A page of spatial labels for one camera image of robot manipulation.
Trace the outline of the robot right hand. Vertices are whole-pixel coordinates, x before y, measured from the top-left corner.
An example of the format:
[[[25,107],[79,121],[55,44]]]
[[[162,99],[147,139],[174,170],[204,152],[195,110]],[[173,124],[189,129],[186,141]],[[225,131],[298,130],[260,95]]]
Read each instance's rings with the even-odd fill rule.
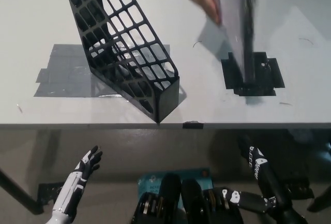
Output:
[[[274,219],[288,215],[293,210],[292,200],[268,159],[247,136],[239,137],[237,142],[241,156],[248,162],[262,194],[223,189],[223,199],[238,208],[269,214]]]

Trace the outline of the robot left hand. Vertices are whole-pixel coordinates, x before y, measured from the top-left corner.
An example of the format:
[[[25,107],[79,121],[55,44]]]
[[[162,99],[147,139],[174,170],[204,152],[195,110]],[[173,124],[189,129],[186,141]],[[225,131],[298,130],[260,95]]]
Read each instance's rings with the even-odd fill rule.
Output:
[[[67,177],[52,209],[48,223],[73,223],[88,179],[100,168],[103,152],[94,146]]]

